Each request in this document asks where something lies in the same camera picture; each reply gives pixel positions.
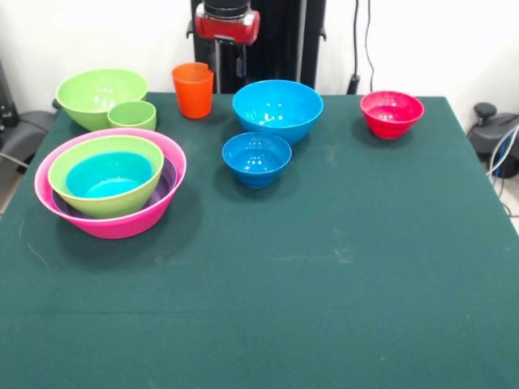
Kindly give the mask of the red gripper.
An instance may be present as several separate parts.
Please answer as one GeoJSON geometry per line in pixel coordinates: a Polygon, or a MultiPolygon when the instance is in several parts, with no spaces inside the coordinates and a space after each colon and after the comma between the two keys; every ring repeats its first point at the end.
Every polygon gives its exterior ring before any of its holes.
{"type": "Polygon", "coordinates": [[[247,76],[247,47],[252,45],[260,29],[260,13],[250,3],[200,3],[195,8],[195,29],[208,42],[208,65],[219,75],[221,43],[237,45],[236,75],[247,76]]]}

